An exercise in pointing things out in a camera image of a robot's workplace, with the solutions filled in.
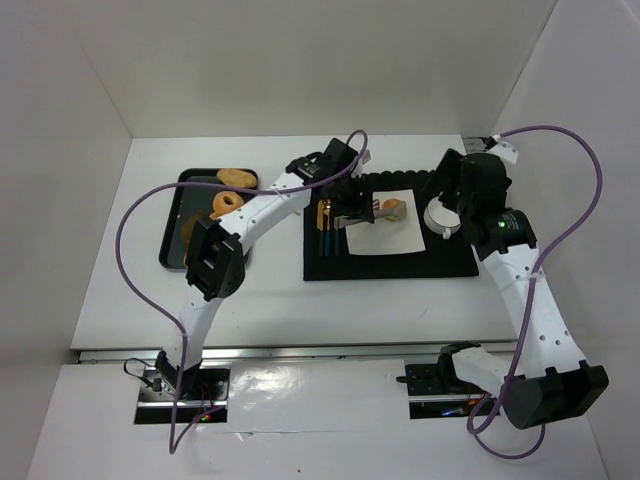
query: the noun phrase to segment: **black tray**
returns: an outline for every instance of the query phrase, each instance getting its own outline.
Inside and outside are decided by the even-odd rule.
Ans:
[[[206,183],[221,183],[216,177],[218,170],[221,168],[190,168],[185,170],[178,177],[179,182],[206,182]],[[258,175],[253,170],[248,168],[241,168],[258,178]],[[220,190],[214,190],[209,188],[176,188],[176,193],[173,196],[173,202],[171,203],[171,209],[169,210],[169,218],[167,219],[167,226],[164,230],[164,236],[162,237],[162,245],[160,246],[160,254],[158,260],[160,264],[170,270],[185,270],[184,256],[186,252],[186,246],[182,241],[180,231],[182,225],[189,220],[194,214],[201,210],[204,214],[209,215],[213,212],[213,197],[216,196]],[[245,202],[248,202],[253,195],[247,195],[241,193],[240,196]],[[247,261],[249,253],[245,255],[245,262]]]
[[[369,174],[374,191],[413,190],[418,212],[427,207],[428,199],[419,195],[431,172],[383,172]],[[304,211],[304,274],[306,281],[313,280],[366,280],[374,278],[451,278],[474,277],[478,266],[471,246],[462,233],[444,240],[425,225],[418,215],[426,250],[400,255],[349,255],[347,236],[338,233],[340,255],[319,255],[319,232],[316,228],[318,198],[314,195],[311,205]]]

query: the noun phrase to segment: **food item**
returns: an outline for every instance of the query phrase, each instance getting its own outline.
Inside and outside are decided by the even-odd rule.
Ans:
[[[189,242],[191,241],[193,227],[196,225],[196,222],[205,215],[206,213],[204,213],[202,210],[198,210],[196,213],[191,215],[191,217],[189,217],[189,220],[182,224],[182,227],[180,228],[180,238],[182,239],[185,250],[189,248]]]
[[[221,168],[216,177],[230,187],[254,188],[258,185],[258,179],[254,175],[237,168]]]
[[[244,200],[236,192],[224,191],[213,199],[213,211],[218,215],[233,212],[244,205]]]
[[[396,208],[398,205],[404,204],[404,203],[405,202],[403,202],[402,200],[398,200],[397,198],[390,198],[389,200],[385,200],[385,202],[382,204],[382,209],[383,210],[386,210],[387,208],[393,209],[393,208]],[[404,220],[405,218],[407,218],[406,204],[405,204],[405,208],[400,212],[398,212],[398,215],[391,215],[390,217],[384,217],[384,218],[386,218],[390,222],[399,222],[401,220]]]

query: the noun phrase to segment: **black mat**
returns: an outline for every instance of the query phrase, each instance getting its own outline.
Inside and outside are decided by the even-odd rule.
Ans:
[[[419,212],[420,228],[426,250],[400,255],[349,255],[346,233],[338,232],[338,251],[335,252],[335,238],[331,238],[332,255],[320,256],[320,232],[316,228],[318,198],[313,197],[311,205],[304,211],[304,275],[306,281],[314,280],[367,280],[374,278],[451,278],[475,277],[478,275],[471,246],[456,233],[444,240],[427,228],[421,212],[427,207],[427,200],[420,199],[417,191],[425,184],[431,172],[383,172],[369,174],[368,177],[377,192],[393,190],[414,191]]]

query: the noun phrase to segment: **black wire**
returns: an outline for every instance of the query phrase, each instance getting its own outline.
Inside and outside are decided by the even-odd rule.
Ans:
[[[144,377],[142,377],[140,375],[136,375],[135,373],[131,373],[129,370],[127,370],[127,363],[129,363],[131,361],[140,362],[140,363],[146,365],[149,368],[153,368],[153,365],[145,362],[144,360],[140,360],[139,358],[136,358],[136,357],[127,358],[124,361],[124,364],[122,365],[122,369],[124,370],[124,373],[126,373],[127,375],[131,375],[134,378],[137,378],[142,383],[144,383],[147,387],[153,388],[153,383],[151,382],[151,380],[149,380],[148,378],[144,378]]]

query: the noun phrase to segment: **baking tray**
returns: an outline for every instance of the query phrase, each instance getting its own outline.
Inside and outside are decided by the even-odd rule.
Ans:
[[[178,177],[178,182],[206,182],[212,184],[220,184],[220,180],[216,174],[220,168],[190,168],[185,170]],[[258,179],[258,174],[248,168],[240,168],[245,172],[251,173]],[[213,197],[220,190],[209,188],[176,188],[173,195],[173,202],[169,210],[167,218],[167,226],[164,229],[162,244],[160,245],[160,254],[158,260],[160,264],[169,270],[186,270],[184,266],[184,256],[187,253],[186,245],[182,240],[181,230],[183,225],[198,211],[205,215],[213,212]],[[241,193],[240,196],[245,202],[248,202],[253,195]]]

